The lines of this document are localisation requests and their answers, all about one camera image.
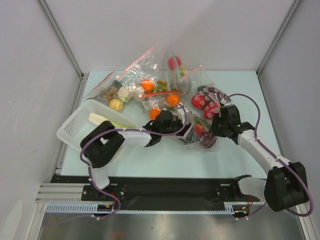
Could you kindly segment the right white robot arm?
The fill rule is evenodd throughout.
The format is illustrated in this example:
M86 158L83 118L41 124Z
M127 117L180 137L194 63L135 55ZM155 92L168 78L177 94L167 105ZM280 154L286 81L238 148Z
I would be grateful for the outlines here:
M251 195L266 201L275 212L311 202L304 165L272 152L259 139L256 128L241 121L235 105L221 107L220 113L213 117L210 131L213 136L229 138L244 149L267 175L266 179L237 177L237 184L230 188L235 200L242 201Z

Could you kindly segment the fake dark red apple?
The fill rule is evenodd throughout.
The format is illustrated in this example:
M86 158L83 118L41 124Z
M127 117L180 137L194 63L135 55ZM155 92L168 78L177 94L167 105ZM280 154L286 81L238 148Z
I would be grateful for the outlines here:
M205 149L210 149L217 142L217 138L210 133L205 132L200 138L200 145Z

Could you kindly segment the clear pink zip bag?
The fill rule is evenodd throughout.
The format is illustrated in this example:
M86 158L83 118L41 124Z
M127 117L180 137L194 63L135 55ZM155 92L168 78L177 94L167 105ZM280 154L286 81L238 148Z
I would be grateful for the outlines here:
M185 127L186 129L181 131L176 138L187 149L204 151L216 145L217 137L211 135L209 123L200 116L188 113Z

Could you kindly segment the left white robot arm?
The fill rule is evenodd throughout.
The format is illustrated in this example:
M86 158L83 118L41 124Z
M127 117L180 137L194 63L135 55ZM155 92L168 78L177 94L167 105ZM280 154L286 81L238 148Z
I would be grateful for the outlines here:
M115 127L109 120L98 125L80 142L80 160L88 167L89 179L94 186L92 194L99 200L109 197L108 165L120 148L152 147L163 137L182 137L191 129L189 114L190 111L181 106L175 114L162 110L141 128Z

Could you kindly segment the fake celery stalk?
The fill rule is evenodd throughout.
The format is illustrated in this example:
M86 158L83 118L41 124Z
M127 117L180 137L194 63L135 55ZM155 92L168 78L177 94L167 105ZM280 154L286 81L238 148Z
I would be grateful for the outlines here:
M90 113L88 120L95 126L99 126L104 122L110 122L116 128L133 129L137 127L134 122L129 121L122 115L111 115L111 118L107 118L97 113Z

